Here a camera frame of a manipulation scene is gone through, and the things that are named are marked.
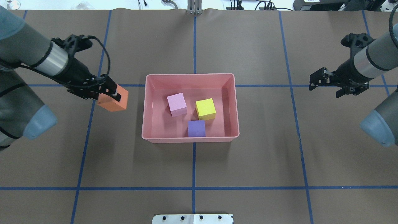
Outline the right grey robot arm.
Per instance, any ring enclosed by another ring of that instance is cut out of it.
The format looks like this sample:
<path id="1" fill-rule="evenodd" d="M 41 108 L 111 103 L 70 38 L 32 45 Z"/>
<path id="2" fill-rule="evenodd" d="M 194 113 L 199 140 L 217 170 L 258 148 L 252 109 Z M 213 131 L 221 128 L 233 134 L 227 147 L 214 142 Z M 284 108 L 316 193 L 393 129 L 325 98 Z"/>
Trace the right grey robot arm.
<path id="1" fill-rule="evenodd" d="M 388 31 L 377 39 L 368 34 L 348 34 L 341 45 L 350 49 L 350 58 L 335 71 L 320 68 L 309 78 L 309 90 L 319 86 L 336 86 L 336 97 L 359 95 L 370 88 L 370 82 L 398 66 L 397 24 L 392 9 L 388 20 Z M 381 146 L 397 145 L 398 140 L 398 94 L 391 92 L 360 123 L 360 128 Z"/>

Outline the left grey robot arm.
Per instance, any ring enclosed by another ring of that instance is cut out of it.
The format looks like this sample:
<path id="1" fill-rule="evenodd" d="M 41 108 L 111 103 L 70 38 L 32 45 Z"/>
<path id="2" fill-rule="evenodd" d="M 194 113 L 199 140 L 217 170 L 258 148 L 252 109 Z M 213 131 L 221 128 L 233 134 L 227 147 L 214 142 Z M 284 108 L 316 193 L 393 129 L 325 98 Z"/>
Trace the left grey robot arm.
<path id="1" fill-rule="evenodd" d="M 92 74 L 75 55 L 92 47 L 103 49 L 108 68 Z M 36 139 L 58 122 L 57 117 L 18 74 L 25 69 L 65 87 L 68 93 L 95 100 L 108 111 L 127 109 L 128 91 L 110 77 L 110 56 L 105 45 L 93 35 L 48 38 L 26 21 L 1 7 L 1 150 L 20 138 Z"/>

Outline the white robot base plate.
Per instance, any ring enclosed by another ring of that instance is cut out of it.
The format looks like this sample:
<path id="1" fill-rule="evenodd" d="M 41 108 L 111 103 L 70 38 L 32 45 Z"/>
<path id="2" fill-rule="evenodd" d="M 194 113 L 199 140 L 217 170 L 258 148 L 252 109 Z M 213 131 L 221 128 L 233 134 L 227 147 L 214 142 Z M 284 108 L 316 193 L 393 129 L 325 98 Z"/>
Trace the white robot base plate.
<path id="1" fill-rule="evenodd" d="M 158 214 L 152 224 L 233 224 L 232 214 Z"/>

